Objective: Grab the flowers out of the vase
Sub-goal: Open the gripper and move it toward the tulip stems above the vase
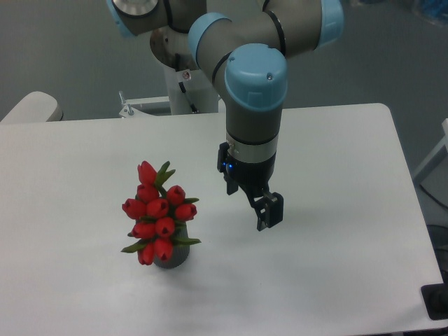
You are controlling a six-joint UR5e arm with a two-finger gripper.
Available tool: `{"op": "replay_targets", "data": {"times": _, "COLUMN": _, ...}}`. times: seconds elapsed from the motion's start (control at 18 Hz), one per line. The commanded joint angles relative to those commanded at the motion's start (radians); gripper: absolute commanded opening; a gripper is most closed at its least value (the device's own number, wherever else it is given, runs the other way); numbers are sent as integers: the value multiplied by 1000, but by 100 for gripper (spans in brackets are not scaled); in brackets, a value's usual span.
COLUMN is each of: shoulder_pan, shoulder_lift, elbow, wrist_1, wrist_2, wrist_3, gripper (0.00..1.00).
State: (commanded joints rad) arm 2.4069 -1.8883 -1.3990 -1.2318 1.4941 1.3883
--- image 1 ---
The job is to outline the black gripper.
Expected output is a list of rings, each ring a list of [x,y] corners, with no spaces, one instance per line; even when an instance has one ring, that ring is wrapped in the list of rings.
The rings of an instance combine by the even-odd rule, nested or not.
[[[270,193],[269,180],[274,172],[276,153],[268,160],[247,163],[231,156],[227,142],[218,148],[217,169],[226,182],[226,193],[232,195],[242,189],[257,216],[257,231],[272,228],[284,217],[284,198],[277,192]]]

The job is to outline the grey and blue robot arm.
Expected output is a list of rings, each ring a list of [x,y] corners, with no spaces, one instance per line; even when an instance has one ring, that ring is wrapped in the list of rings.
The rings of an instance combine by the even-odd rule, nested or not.
[[[284,199],[271,192],[284,99],[286,60],[337,40],[344,28],[339,1],[264,1],[245,23],[207,10],[205,1],[109,1],[124,35],[159,28],[188,37],[193,62],[226,107],[226,140],[218,171],[227,193],[244,191],[258,218],[272,228],[284,214]]]

